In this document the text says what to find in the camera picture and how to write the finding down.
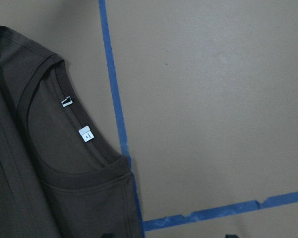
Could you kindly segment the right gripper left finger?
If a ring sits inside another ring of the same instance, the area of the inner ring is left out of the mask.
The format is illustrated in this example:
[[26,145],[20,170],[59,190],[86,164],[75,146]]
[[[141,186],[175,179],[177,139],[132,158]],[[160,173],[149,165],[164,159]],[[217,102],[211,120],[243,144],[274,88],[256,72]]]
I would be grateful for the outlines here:
[[102,238],[114,238],[114,234],[103,234]]

